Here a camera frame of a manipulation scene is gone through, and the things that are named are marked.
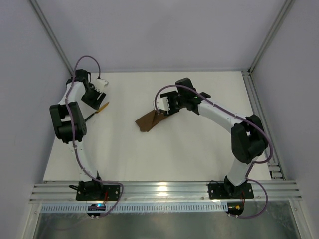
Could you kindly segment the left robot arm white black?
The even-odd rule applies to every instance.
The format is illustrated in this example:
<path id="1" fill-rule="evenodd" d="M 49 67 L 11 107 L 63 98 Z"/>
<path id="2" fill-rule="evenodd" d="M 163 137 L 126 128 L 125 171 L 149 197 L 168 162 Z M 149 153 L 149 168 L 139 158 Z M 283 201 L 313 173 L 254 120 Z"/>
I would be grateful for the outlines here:
<path id="1" fill-rule="evenodd" d="M 81 181 L 101 180 L 98 170 L 84 148 L 84 136 L 87 134 L 85 117 L 80 102 L 98 111 L 106 96 L 109 82 L 98 76 L 92 79 L 91 73 L 76 70 L 75 77 L 66 82 L 66 91 L 62 99 L 49 108 L 55 136 L 74 153 L 78 163 Z"/>

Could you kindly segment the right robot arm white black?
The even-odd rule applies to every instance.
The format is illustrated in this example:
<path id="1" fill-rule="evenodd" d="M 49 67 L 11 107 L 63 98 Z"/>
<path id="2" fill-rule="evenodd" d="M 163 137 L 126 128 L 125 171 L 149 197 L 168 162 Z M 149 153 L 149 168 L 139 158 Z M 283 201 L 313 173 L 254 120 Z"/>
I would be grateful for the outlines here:
<path id="1" fill-rule="evenodd" d="M 187 109 L 229 132 L 234 161 L 224 183 L 232 187 L 244 184 L 257 158 L 270 146 L 260 118 L 256 115 L 245 117 L 227 110 L 211 100 L 209 94 L 199 93 L 189 78 L 176 81 L 173 87 L 175 91 L 165 92 L 169 88 L 165 86 L 156 93 L 154 109 L 166 116 Z"/>

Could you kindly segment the gold knife green handle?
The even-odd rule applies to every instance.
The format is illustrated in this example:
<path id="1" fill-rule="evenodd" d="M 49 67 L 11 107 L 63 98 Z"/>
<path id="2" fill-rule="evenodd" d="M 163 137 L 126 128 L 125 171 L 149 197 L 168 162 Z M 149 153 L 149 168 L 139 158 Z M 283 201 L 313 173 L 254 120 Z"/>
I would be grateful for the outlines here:
<path id="1" fill-rule="evenodd" d="M 109 103 L 110 102 L 106 102 L 104 105 L 99 107 L 94 113 L 90 114 L 87 118 L 85 118 L 85 122 L 87 122 L 89 119 L 91 119 L 94 115 L 96 115 L 99 112 L 101 112 L 104 108 L 106 108 L 108 106 Z"/>

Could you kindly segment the brown cloth napkin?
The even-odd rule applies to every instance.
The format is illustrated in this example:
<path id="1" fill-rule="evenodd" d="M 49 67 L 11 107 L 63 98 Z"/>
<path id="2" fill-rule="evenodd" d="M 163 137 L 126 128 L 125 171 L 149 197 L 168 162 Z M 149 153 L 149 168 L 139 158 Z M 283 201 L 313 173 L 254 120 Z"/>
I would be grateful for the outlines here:
<path id="1" fill-rule="evenodd" d="M 164 113 L 158 113 L 156 110 L 152 110 L 137 119 L 135 123 L 139 127 L 140 132 L 149 132 L 153 127 L 166 118 L 168 118 L 168 116 L 165 116 Z"/>

